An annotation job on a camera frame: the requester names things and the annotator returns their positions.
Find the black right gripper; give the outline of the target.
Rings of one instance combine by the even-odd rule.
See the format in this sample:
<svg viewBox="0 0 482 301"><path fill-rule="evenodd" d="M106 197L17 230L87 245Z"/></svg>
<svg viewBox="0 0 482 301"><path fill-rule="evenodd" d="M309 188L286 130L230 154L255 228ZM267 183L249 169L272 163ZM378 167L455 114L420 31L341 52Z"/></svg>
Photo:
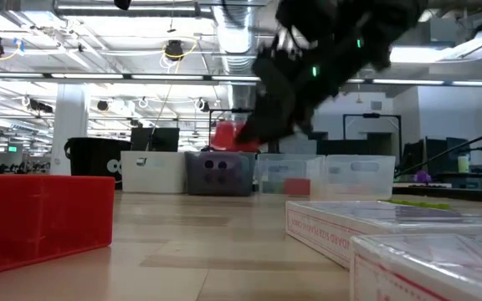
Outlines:
<svg viewBox="0 0 482 301"><path fill-rule="evenodd" d="M253 64L260 78L254 109L235 143L268 143L293 135L283 109L295 109L295 124L311 134L317 106L369 63L371 50L388 49L392 0L281 0L275 18L307 44L294 41L294 48L286 50L275 37L259 49Z"/></svg>

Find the small red toy block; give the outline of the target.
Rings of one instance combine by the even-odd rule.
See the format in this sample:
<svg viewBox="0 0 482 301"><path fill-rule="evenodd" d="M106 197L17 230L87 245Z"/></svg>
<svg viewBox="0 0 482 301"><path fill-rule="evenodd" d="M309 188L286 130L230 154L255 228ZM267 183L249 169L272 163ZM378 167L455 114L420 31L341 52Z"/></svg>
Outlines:
<svg viewBox="0 0 482 301"><path fill-rule="evenodd" d="M244 144L237 144L235 142L235 138L244 127L244 124L244 121L218 121L215 133L212 134L211 137L211 147L219 151L257 152L259 150L259 143L256 140Z"/></svg>

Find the small red studded brick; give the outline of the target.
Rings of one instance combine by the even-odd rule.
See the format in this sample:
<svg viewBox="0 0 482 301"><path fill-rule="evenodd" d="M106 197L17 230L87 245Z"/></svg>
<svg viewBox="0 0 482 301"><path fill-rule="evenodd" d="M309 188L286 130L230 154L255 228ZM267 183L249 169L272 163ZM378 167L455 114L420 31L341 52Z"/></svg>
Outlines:
<svg viewBox="0 0 482 301"><path fill-rule="evenodd" d="M311 181L305 178L287 178L284 182L285 194L291 196L309 196Z"/></svg>

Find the large red toy block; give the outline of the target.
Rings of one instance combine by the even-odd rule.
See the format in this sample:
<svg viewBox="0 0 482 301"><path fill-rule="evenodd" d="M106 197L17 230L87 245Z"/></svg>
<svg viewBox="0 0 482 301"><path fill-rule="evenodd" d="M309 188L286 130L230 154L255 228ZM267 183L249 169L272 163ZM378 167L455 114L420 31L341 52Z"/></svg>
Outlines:
<svg viewBox="0 0 482 301"><path fill-rule="evenodd" d="M0 175L0 272L112 242L107 176Z"/></svg>

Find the clear plastic bin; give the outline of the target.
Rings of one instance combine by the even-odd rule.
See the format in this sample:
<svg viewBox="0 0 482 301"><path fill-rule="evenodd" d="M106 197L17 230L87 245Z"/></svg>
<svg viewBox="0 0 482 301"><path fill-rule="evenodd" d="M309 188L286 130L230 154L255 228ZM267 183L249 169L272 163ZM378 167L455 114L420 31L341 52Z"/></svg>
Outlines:
<svg viewBox="0 0 482 301"><path fill-rule="evenodd" d="M327 156L324 194L338 201L387 200L394 168L394 156Z"/></svg>
<svg viewBox="0 0 482 301"><path fill-rule="evenodd" d="M287 195L287 178L305 178L311 181L310 196L323 182L326 158L318 155L260 154L257 160L257 180L263 194Z"/></svg>

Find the smoky grey plastic bin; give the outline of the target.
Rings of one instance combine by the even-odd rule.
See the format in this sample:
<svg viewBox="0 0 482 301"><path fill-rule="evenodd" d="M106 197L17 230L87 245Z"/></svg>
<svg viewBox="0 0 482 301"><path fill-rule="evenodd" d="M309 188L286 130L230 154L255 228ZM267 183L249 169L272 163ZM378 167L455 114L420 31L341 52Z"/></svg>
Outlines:
<svg viewBox="0 0 482 301"><path fill-rule="evenodd" d="M237 155L240 157L243 163L242 179L244 183L242 185L241 194L238 196L250 196L253 191L253 181L254 181L254 167L255 167L255 154L254 153L244 153L244 152L225 152L225 151L214 151L215 153L224 153L229 155ZM186 155L191 153L209 153L209 152L186 152Z"/></svg>

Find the pink-backed playing card deck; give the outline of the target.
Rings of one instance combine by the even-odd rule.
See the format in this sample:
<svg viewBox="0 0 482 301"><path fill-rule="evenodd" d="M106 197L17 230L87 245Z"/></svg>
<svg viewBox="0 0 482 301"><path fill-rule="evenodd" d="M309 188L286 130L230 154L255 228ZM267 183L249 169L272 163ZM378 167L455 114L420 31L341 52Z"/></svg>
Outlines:
<svg viewBox="0 0 482 301"><path fill-rule="evenodd" d="M287 234L343 268L351 263L351 238L362 235L482 233L482 215L382 201L285 204Z"/></svg>

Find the black monitor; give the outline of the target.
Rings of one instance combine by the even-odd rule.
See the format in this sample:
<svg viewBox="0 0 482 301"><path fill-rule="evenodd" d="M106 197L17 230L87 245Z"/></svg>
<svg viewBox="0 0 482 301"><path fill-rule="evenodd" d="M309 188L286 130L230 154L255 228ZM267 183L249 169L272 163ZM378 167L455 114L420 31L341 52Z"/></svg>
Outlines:
<svg viewBox="0 0 482 301"><path fill-rule="evenodd" d="M179 136L179 128L133 128L132 150L177 152Z"/></svg>

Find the white column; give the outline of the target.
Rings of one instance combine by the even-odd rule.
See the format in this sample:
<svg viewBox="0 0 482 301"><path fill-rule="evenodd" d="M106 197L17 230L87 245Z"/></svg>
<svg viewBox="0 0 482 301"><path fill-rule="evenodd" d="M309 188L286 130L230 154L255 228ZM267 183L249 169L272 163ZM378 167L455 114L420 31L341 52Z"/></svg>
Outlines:
<svg viewBox="0 0 482 301"><path fill-rule="evenodd" d="M71 174L64 145L69 138L87 136L89 107L90 93L85 84L58 84L50 162L52 175Z"/></svg>

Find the white plastic bin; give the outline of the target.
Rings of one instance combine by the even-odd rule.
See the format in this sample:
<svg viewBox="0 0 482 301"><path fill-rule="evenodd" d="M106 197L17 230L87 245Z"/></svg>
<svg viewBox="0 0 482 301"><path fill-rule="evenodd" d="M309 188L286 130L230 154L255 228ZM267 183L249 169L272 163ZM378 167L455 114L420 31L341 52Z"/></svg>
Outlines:
<svg viewBox="0 0 482 301"><path fill-rule="evenodd" d="M127 193L183 194L187 172L182 152L122 151L122 190Z"/></svg>

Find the dark desk monitor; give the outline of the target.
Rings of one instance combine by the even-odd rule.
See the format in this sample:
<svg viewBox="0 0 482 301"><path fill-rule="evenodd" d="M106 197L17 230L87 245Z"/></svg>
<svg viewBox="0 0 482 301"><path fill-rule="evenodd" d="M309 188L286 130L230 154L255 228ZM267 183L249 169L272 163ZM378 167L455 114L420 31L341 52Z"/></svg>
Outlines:
<svg viewBox="0 0 482 301"><path fill-rule="evenodd" d="M431 175L439 173L457 172L458 159L469 155L469 145L448 152L433 160L436 155L467 143L466 139L448 137L445 139L428 138L416 143L407 143L403 150L401 170L408 170L409 174L425 170Z"/></svg>

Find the lime green studded plate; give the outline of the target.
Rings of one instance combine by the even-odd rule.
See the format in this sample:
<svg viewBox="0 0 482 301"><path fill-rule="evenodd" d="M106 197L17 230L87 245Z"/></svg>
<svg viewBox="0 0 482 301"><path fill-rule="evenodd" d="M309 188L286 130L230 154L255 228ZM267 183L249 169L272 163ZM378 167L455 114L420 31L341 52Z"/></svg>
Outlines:
<svg viewBox="0 0 482 301"><path fill-rule="evenodd" d="M429 202L412 202L412 201L402 201L402 200L385 200L381 202L392 203L401 206L411 206L411 207L424 207L439 210L451 211L453 210L449 204L445 203L429 203Z"/></svg>

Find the red-backed playing card deck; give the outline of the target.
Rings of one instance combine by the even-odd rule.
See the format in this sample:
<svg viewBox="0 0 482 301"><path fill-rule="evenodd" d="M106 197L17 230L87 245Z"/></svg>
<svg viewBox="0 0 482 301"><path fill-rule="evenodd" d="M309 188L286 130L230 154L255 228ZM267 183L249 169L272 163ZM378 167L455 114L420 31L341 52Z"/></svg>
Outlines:
<svg viewBox="0 0 482 301"><path fill-rule="evenodd" d="M351 240L351 301L482 301L482 234Z"/></svg>

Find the silver round air duct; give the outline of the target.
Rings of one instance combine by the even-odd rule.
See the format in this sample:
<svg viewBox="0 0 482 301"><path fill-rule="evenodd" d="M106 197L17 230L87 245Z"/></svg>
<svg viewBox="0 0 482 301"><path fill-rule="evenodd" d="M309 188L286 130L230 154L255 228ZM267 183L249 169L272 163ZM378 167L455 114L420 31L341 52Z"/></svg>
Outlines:
<svg viewBox="0 0 482 301"><path fill-rule="evenodd" d="M221 0L213 7L216 34L226 75L252 74L252 63L257 48L255 26L256 0Z"/></svg>

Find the black aluminium table frame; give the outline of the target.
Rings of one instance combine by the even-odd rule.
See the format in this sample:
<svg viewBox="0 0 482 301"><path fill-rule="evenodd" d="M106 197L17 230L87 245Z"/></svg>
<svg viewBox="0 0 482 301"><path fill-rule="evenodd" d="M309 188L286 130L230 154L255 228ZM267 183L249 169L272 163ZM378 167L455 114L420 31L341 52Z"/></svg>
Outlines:
<svg viewBox="0 0 482 301"><path fill-rule="evenodd" d="M454 146L449 148L441 153L438 153L436 156L428 158L425 161L422 161L415 166L411 166L405 170L395 172L394 179L397 179L401 175L408 173L411 170L426 166L429 162L437 160L441 156L445 156L451 152L459 151L465 148L468 145L474 144L482 140L482 136L474 138L473 140L469 140L464 142L460 145ZM457 189L457 188L398 188L398 193L402 193L405 195L414 195L414 196L428 196L428 197L437 197L437 198L448 198L448 199L458 199L463 201L470 201L470 202L482 202L482 190L470 190L470 189Z"/></svg>

